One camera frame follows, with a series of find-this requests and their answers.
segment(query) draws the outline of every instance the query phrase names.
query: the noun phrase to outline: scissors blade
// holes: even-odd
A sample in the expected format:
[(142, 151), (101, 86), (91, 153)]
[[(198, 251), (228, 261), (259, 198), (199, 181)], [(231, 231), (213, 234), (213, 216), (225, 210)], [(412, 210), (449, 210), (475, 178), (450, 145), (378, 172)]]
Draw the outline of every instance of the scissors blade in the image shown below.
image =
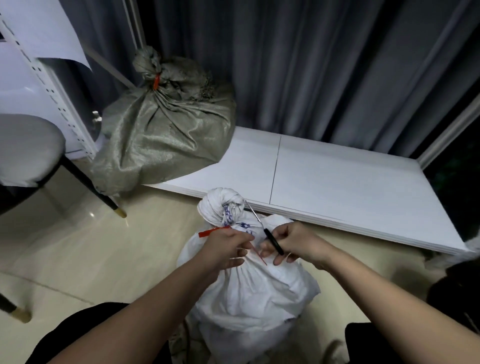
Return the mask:
[(264, 229), (265, 229), (265, 226), (264, 226), (264, 224), (263, 224), (263, 223), (260, 221), (260, 219), (258, 218), (258, 216), (257, 216), (256, 212), (255, 212), (255, 211), (254, 211), (254, 209), (252, 208), (252, 206), (250, 206), (250, 204), (248, 203), (248, 201), (247, 201), (247, 200), (245, 200), (245, 203), (248, 205), (248, 207), (249, 207), (250, 211), (251, 211), (251, 212), (253, 212), (253, 214), (254, 214), (254, 215), (255, 215), (255, 217), (257, 218), (258, 222), (260, 222), (260, 224), (262, 225), (262, 228), (264, 228)]

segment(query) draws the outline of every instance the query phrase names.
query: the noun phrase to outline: chair leg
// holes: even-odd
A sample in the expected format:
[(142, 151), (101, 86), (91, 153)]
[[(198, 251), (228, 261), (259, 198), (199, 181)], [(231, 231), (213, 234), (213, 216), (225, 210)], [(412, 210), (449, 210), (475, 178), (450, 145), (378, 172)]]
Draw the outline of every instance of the chair leg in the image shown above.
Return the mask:
[(95, 187), (93, 186), (92, 181), (85, 175), (81, 170), (78, 169), (78, 167), (71, 161), (69, 160), (66, 156), (62, 156), (60, 159), (60, 164), (64, 166), (68, 172), (73, 174), (76, 179), (78, 179), (81, 183), (84, 184), (86, 188), (88, 188), (91, 192), (93, 192), (100, 200), (105, 202), (113, 211), (117, 213), (121, 218), (126, 218), (127, 214), (125, 211), (123, 211), (120, 207), (117, 206), (113, 200), (105, 196), (104, 194), (101, 194), (98, 192)]
[(32, 319), (32, 314), (11, 303), (4, 295), (0, 294), (0, 310), (8, 313), (10, 316), (22, 321), (24, 324)]

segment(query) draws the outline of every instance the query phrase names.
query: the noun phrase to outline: hand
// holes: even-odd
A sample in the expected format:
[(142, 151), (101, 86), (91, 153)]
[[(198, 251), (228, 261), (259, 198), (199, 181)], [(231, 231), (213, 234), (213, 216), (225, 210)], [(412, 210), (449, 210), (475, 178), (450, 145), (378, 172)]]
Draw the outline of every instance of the hand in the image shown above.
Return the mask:
[(222, 269), (238, 267), (243, 264), (242, 257), (247, 249), (253, 248), (253, 235), (235, 229), (213, 231), (195, 258), (209, 271), (218, 273)]
[[(301, 222), (295, 221), (277, 226), (272, 231), (273, 236), (285, 251), (284, 255), (277, 255), (273, 264), (278, 266), (287, 258), (292, 263), (298, 258), (314, 264), (323, 269), (329, 255), (336, 249), (332, 244), (315, 235), (313, 231), (305, 227)], [(260, 244), (262, 257), (268, 257), (276, 250), (269, 240)]]

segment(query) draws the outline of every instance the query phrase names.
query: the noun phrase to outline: white platform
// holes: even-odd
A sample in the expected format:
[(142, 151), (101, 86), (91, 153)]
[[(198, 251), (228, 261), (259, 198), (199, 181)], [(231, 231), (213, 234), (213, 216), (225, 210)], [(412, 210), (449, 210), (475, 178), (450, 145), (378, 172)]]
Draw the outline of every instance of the white platform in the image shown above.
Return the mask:
[(444, 253), (467, 250), (409, 158), (237, 127), (219, 163), (150, 186), (196, 197), (230, 187), (262, 212)]

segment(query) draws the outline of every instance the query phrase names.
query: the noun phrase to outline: beige floor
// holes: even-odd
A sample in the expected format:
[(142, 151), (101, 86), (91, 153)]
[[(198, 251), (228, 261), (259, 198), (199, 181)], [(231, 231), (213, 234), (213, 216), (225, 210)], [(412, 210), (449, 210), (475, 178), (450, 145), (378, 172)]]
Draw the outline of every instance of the beige floor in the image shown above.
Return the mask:
[[(24, 363), (67, 316), (101, 302), (131, 302), (169, 274), (202, 222), (197, 202), (139, 187), (123, 197), (128, 217), (121, 219), (60, 169), (43, 190), (0, 216), (0, 292), (33, 312), (28, 324), (0, 312), (0, 363)], [(311, 227), (418, 297), (442, 274), (426, 271), (417, 249)], [(305, 267), (322, 293), (291, 340), (309, 363), (319, 363), (328, 343), (344, 337), (347, 323), (367, 318), (327, 273)]]

